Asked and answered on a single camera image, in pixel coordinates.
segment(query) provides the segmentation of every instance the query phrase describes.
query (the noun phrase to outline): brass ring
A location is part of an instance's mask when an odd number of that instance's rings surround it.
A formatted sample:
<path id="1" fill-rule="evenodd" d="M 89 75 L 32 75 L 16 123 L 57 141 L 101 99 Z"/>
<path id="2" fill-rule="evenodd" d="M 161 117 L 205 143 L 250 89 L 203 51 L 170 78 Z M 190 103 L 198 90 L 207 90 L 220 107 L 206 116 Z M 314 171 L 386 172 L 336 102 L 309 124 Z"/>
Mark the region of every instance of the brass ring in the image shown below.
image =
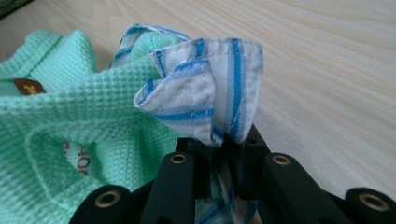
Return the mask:
<path id="1" fill-rule="evenodd" d="M 112 200 L 104 200 L 104 198 L 106 196 L 112 196 Z M 106 191 L 104 193 L 102 193 L 101 195 L 99 195 L 96 200 L 95 200 L 95 205 L 100 207 L 100 208 L 107 208 L 110 206 L 113 206 L 115 203 L 117 203 L 120 200 L 120 193 L 118 190 L 116 189 L 112 189 L 109 191 Z"/>
<path id="2" fill-rule="evenodd" d="M 187 157 L 181 154 L 176 154 L 171 157 L 171 162 L 174 164 L 181 164 L 187 160 Z"/>
<path id="3" fill-rule="evenodd" d="M 366 206 L 379 211 L 379 212 L 386 212 L 389 210 L 389 205 L 384 202 L 384 200 L 376 197 L 373 194 L 369 193 L 363 193 L 359 195 L 359 200 L 361 200 L 362 203 L 364 203 Z M 372 203 L 370 200 L 375 200 L 378 204 Z"/>
<path id="4" fill-rule="evenodd" d="M 274 156 L 273 161 L 279 165 L 289 165 L 290 164 L 289 158 L 287 158 L 285 156 L 280 156 L 280 155 Z"/>

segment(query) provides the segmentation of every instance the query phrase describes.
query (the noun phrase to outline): light wood surface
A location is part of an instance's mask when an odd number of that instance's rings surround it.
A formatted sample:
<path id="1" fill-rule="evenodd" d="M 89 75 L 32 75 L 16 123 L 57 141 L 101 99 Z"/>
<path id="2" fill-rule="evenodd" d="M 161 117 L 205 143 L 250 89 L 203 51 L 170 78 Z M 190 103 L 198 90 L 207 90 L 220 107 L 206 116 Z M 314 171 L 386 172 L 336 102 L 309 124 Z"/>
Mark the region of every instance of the light wood surface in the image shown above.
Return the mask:
<path id="1" fill-rule="evenodd" d="M 269 148 L 337 196 L 367 187 L 396 200 L 395 1 L 36 0 L 0 21 L 0 61 L 35 29 L 80 29 L 103 70 L 137 22 L 260 43 L 255 123 Z"/>

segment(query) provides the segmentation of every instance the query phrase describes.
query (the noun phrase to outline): brown label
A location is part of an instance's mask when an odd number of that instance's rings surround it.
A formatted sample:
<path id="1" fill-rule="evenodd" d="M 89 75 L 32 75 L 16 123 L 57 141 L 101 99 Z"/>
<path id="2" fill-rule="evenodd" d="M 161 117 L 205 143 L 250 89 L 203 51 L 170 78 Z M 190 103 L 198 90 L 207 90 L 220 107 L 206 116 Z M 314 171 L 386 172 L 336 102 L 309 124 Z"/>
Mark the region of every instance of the brown label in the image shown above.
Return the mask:
<path id="1" fill-rule="evenodd" d="M 27 78 L 15 78 L 14 83 L 23 95 L 36 95 L 46 92 L 38 81 Z"/>

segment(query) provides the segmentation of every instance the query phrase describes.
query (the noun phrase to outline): blue and white striped fabric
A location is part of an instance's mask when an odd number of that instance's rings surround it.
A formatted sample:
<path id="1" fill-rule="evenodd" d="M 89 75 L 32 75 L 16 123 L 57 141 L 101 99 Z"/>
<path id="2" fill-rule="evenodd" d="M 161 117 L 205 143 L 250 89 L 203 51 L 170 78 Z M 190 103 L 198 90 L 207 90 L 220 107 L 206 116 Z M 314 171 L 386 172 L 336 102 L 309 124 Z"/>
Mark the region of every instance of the blue and white striped fabric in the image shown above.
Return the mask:
<path id="1" fill-rule="evenodd" d="M 149 80 L 134 106 L 211 147 L 225 134 L 242 143 L 248 135 L 262 80 L 262 48 L 238 38 L 196 39 L 170 28 L 136 24 L 122 38 L 111 67 L 130 62 L 145 32 L 174 35 L 180 44 L 149 54 L 161 79 Z M 227 162 L 212 176 L 212 200 L 197 200 L 195 223 L 250 223 L 256 202 L 234 198 Z"/>
<path id="2" fill-rule="evenodd" d="M 238 38 L 197 39 L 150 53 L 163 79 L 134 106 L 211 147 L 248 136 L 262 80 L 262 48 Z"/>
<path id="3" fill-rule="evenodd" d="M 134 43 L 139 38 L 139 36 L 149 31 L 157 32 L 159 34 L 174 35 L 178 37 L 180 41 L 190 40 L 188 36 L 171 28 L 161 27 L 161 26 L 149 26 L 145 24 L 135 24 L 131 26 L 125 32 L 125 35 L 122 37 L 119 44 L 119 50 L 114 56 L 113 62 L 110 65 L 110 67 L 114 68 L 129 63 L 130 58 L 128 56 L 131 54 L 131 51 L 134 47 Z"/>

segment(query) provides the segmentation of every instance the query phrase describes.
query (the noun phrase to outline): green cloth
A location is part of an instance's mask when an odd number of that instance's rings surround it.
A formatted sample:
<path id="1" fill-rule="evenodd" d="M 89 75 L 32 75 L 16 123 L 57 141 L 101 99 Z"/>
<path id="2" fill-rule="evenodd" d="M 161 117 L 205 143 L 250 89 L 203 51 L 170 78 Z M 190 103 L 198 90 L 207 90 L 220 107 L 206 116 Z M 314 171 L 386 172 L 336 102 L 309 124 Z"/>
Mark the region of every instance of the green cloth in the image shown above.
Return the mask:
<path id="1" fill-rule="evenodd" d="M 39 30 L 0 63 L 0 222 L 67 223 L 93 190 L 134 190 L 155 178 L 178 134 L 133 99 L 160 78 L 149 51 L 178 39 L 151 32 L 138 41 L 130 63 L 97 73 L 81 31 Z M 47 93 L 22 96 L 12 82 L 19 77 Z"/>

